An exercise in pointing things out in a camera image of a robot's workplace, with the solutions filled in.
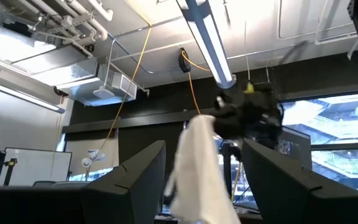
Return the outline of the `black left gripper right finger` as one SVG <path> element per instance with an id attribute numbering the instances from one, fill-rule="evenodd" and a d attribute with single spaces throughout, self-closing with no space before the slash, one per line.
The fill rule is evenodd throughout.
<path id="1" fill-rule="evenodd" d="M 311 171 L 277 151 L 250 139 L 241 150 L 246 177 L 266 224 L 304 224 L 310 193 L 322 185 Z"/>

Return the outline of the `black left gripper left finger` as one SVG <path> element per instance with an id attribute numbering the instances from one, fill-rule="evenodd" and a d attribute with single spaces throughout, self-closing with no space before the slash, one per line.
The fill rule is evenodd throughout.
<path id="1" fill-rule="evenodd" d="M 158 140 L 82 187 L 85 224 L 154 224 L 165 161 L 166 143 Z"/>

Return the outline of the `cream white cloth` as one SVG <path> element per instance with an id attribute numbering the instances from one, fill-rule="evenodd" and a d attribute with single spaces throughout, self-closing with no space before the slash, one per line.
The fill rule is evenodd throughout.
<path id="1" fill-rule="evenodd" d="M 170 213 L 189 224 L 241 224 L 219 167 L 210 115 L 197 115 L 179 137 L 173 170 L 164 190 Z"/>

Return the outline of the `long ceiling light fixture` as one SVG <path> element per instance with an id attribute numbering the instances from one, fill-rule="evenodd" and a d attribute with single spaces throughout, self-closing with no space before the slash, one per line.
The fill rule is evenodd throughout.
<path id="1" fill-rule="evenodd" d="M 212 73 L 217 86 L 231 88 L 234 84 L 223 43 L 208 0 L 176 0 L 191 33 Z"/>

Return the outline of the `whiteboard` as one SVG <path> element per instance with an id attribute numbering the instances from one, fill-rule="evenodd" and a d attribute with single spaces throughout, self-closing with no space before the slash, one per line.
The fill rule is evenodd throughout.
<path id="1" fill-rule="evenodd" d="M 8 185 L 32 186 L 36 181 L 66 181 L 72 153 L 7 147 L 5 162 L 15 159 Z"/>

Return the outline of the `white ceiling pipe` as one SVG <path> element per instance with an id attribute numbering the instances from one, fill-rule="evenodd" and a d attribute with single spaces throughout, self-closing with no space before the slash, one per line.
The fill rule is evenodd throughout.
<path id="1" fill-rule="evenodd" d="M 66 38 L 66 44 L 89 45 L 106 40 L 108 31 L 97 18 L 110 22 L 114 12 L 105 9 L 98 0 L 84 1 L 87 6 L 80 0 L 24 0 L 40 20 L 46 20 L 49 26 L 46 33 Z"/>

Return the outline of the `metal ventilation duct unit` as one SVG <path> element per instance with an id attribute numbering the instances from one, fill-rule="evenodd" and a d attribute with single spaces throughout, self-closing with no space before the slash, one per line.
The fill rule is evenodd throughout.
<path id="1" fill-rule="evenodd" d="M 129 77 L 109 71 L 96 58 L 87 58 L 71 45 L 16 60 L 12 66 L 86 106 L 136 99 L 137 86 Z"/>

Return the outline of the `wall strip light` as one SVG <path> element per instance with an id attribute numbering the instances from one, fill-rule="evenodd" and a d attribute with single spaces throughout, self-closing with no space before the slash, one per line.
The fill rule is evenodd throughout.
<path id="1" fill-rule="evenodd" d="M 0 92 L 3 92 L 3 93 L 8 94 L 10 96 L 22 99 L 22 100 L 24 100 L 26 102 L 29 102 L 29 103 L 32 103 L 34 105 L 41 106 L 41 107 L 43 107 L 45 109 L 48 109 L 50 111 L 54 111 L 54 112 L 59 113 L 59 114 L 63 114 L 65 112 L 65 109 L 63 109 L 63 108 L 61 108 L 59 106 L 55 106 L 53 104 L 47 103 L 44 100 L 41 100 L 41 99 L 36 98 L 34 96 L 28 95 L 28 94 L 23 93 L 23 92 L 18 91 L 18 90 L 13 90 L 12 88 L 8 88 L 8 87 L 6 87 L 4 85 L 0 85 Z"/>

